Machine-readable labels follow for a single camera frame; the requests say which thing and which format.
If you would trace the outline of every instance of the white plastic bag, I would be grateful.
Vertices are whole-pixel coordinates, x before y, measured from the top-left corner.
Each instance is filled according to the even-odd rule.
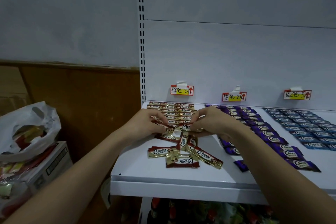
[[[47,133],[36,137],[21,150],[13,135],[24,125],[44,126]],[[44,101],[31,104],[0,117],[0,161],[19,162],[31,159],[44,152],[54,141],[61,129],[56,109]]]

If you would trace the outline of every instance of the bottle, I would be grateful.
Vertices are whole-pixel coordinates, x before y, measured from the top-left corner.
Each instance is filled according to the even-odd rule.
[[[150,206],[150,211],[147,217],[147,224],[153,224],[158,222],[158,206],[160,203],[160,198],[154,197],[152,199],[152,204]]]
[[[216,211],[213,209],[208,210],[207,217],[204,221],[201,221],[199,224],[213,224],[215,223],[215,218],[216,218]]]
[[[176,224],[176,208],[175,206],[171,206],[169,208],[169,219],[168,224]]]

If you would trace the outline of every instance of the gray wall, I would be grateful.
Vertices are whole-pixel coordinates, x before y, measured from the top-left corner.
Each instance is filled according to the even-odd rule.
[[[136,0],[0,0],[0,59],[139,66]]]

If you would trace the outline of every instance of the person's right hand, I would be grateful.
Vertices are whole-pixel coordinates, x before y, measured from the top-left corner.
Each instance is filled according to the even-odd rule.
[[[199,109],[190,123],[192,123],[190,126],[192,131],[197,131],[200,128],[205,130],[203,132],[189,132],[198,137],[226,135],[232,138],[236,137],[239,131],[249,130],[244,124],[214,106]]]

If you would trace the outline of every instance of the price tag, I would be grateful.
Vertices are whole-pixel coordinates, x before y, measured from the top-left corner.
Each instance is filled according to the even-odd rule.
[[[222,101],[245,101],[246,92],[227,92],[223,93]]]
[[[311,90],[302,90],[302,91],[284,90],[283,92],[284,99],[310,100],[311,95],[312,95]]]
[[[194,95],[194,86],[187,86],[184,88],[180,88],[176,85],[170,86],[170,94],[172,95],[186,95],[193,96]]]

